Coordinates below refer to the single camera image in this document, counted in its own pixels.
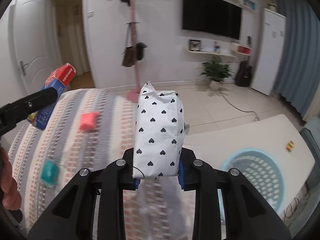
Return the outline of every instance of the television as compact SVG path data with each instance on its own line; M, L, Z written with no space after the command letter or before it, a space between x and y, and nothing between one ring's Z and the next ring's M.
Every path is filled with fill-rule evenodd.
M182 29L239 40L242 9L223 0L183 0Z

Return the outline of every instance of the wrapping paper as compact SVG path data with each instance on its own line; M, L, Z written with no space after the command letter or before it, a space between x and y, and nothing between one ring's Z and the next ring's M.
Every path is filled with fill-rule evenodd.
M133 178L158 180L176 176L185 129L183 105L175 91L141 89L133 153Z

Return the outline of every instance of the bed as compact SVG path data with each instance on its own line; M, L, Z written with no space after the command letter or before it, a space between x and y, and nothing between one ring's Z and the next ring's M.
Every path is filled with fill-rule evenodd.
M60 97L45 131L24 124L10 147L9 157L23 199L21 229L25 234L81 168L103 169L133 147L136 107L124 96L105 89L79 89ZM80 131L80 115L93 111L100 112L97 129ZM59 166L55 188L40 181L47 158ZM176 177L143 181L139 190L125 191L127 239L191 239L194 201L195 192L183 192Z

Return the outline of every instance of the turquoise pouch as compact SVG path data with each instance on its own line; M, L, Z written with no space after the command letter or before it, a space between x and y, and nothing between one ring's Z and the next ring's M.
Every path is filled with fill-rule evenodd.
M59 168L53 160L47 159L41 173L41 181L47 187L53 188L57 184Z

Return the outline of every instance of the human hand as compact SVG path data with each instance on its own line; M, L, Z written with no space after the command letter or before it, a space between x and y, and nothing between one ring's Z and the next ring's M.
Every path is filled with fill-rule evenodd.
M2 205L8 210L17 210L21 207L22 198L18 192L16 180L12 177L12 166L9 162L9 157L5 149L0 148L3 166L0 186L4 193Z

